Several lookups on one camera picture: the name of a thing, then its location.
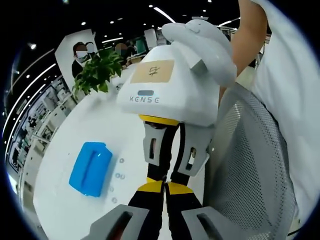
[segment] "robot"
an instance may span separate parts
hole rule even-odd
[[[171,42],[153,48],[118,93],[124,112],[139,115],[145,128],[147,183],[128,205],[119,205],[91,225],[84,240],[156,240],[167,205],[172,239],[231,239],[241,230],[212,207],[203,207],[187,187],[209,159],[218,115],[219,86],[234,82],[232,48],[214,25],[199,19],[162,27]],[[171,147],[180,128],[180,148],[168,176]]]

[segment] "white cloth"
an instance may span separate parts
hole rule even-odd
[[[320,68],[304,36],[275,6],[265,11],[272,36],[252,82],[252,92],[279,123],[286,140],[289,173],[305,223],[320,193]]]

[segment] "man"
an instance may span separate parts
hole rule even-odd
[[[72,76],[75,78],[82,72],[86,61],[89,59],[87,46],[83,42],[77,42],[73,46],[74,61],[71,66]]]
[[[286,140],[289,173],[304,224],[320,193],[320,75],[316,55],[297,27],[266,0],[239,0],[240,26],[231,40],[239,75],[261,50],[272,31],[257,68],[252,92],[278,121]],[[220,97],[226,88],[221,87]]]

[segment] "white table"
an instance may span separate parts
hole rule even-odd
[[[110,96],[104,99],[103,94]],[[94,221],[117,205],[129,203],[138,187],[146,183],[144,136],[143,122],[137,115],[121,112],[115,93],[94,92],[75,107],[49,144],[35,183],[33,204],[50,240],[80,240],[89,233]],[[172,168],[179,141],[177,133],[172,147]],[[104,142],[113,153],[101,197],[84,196],[69,185],[70,174],[85,142]],[[116,174],[125,177],[116,178]],[[204,175],[202,170],[189,181],[189,187],[201,202]],[[171,239],[166,205],[162,218],[159,239]]]

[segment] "green plant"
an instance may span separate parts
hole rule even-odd
[[[75,98],[80,90],[85,94],[90,94],[92,90],[107,93],[106,81],[110,82],[110,78],[115,74],[121,76],[122,60],[122,57],[113,50],[99,50],[91,60],[85,63],[82,72],[75,77],[75,85],[72,88]]]

